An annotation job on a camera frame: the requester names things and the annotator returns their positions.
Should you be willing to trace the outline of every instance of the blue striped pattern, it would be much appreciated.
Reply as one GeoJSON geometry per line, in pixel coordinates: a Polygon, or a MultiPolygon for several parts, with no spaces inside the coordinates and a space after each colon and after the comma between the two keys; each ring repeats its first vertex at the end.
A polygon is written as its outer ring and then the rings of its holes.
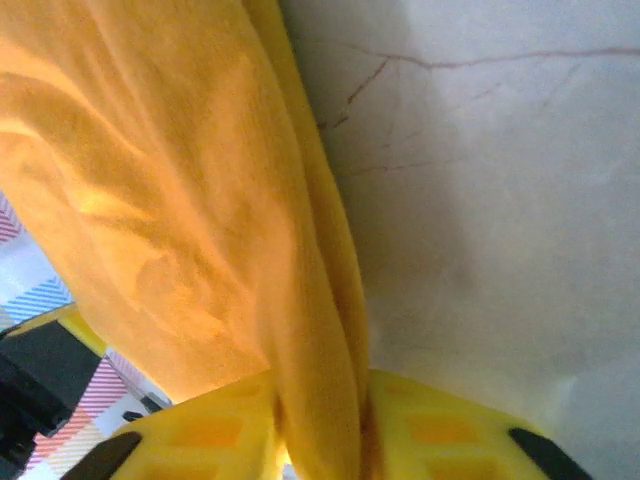
{"type": "Polygon", "coordinates": [[[20,323],[72,302],[73,297],[62,280],[54,277],[13,300],[9,300],[0,307],[14,323],[20,323]]]}

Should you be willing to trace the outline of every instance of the yellow cloth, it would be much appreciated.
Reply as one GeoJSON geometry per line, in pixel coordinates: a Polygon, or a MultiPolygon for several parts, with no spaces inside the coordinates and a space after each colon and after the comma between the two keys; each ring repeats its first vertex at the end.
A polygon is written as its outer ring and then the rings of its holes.
{"type": "Polygon", "coordinates": [[[275,0],[2,0],[0,73],[0,187],[95,331],[176,400],[271,368],[302,478],[358,478],[362,288],[275,0]]]}

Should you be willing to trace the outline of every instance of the square hole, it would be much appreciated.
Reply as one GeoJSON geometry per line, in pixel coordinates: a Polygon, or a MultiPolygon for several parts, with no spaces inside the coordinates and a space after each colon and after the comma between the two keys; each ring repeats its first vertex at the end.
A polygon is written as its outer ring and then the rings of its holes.
{"type": "Polygon", "coordinates": [[[507,480],[498,462],[490,458],[441,458],[428,465],[432,480],[507,480]]]}
{"type": "Polygon", "coordinates": [[[189,419],[169,445],[174,447],[233,448],[242,431],[242,420],[234,417],[189,419]]]}
{"type": "Polygon", "coordinates": [[[477,443],[478,433],[466,421],[454,416],[411,415],[407,417],[411,439],[424,445],[477,443]]]}

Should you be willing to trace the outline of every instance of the crack in marble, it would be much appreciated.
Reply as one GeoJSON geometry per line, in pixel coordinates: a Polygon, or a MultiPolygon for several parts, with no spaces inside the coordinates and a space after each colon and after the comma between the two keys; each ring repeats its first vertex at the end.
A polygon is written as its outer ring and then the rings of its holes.
{"type": "Polygon", "coordinates": [[[405,163],[401,165],[374,165],[371,167],[364,167],[358,170],[350,170],[346,172],[336,172],[336,177],[357,177],[360,175],[367,175],[369,173],[390,173],[399,172],[401,170],[408,170],[412,168],[423,168],[429,165],[433,165],[436,162],[416,162],[405,163]]]}
{"type": "Polygon", "coordinates": [[[305,37],[294,37],[295,40],[303,42],[313,42],[319,44],[337,45],[344,48],[360,52],[373,57],[384,58],[387,60],[397,60],[413,64],[424,70],[454,70],[460,68],[475,67],[478,65],[487,65],[495,63],[515,62],[519,60],[529,60],[532,58],[592,58],[604,56],[619,57],[640,57],[640,47],[605,47],[591,50],[534,50],[531,52],[518,53],[514,55],[496,55],[490,57],[482,57],[474,60],[466,60],[461,62],[429,62],[418,57],[405,55],[401,53],[377,52],[366,49],[360,45],[342,42],[333,39],[311,39],[305,37]]]}
{"type": "Polygon", "coordinates": [[[371,82],[373,82],[378,77],[378,75],[380,75],[382,73],[382,71],[384,70],[384,67],[387,66],[387,63],[389,63],[389,59],[388,58],[386,58],[380,64],[380,66],[378,68],[376,68],[376,70],[364,80],[364,82],[362,82],[360,85],[358,85],[356,87],[354,92],[347,97],[347,103],[348,104],[353,103],[353,101],[356,98],[358,98],[358,95],[360,95],[369,86],[369,84],[371,82]]]}

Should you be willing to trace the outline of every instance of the marble wall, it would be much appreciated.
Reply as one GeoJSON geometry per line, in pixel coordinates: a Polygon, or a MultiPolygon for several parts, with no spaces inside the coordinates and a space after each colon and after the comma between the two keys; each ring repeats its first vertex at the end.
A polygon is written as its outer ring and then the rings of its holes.
{"type": "Polygon", "coordinates": [[[282,5],[374,364],[573,421],[590,372],[640,345],[640,3],[282,5]]]}

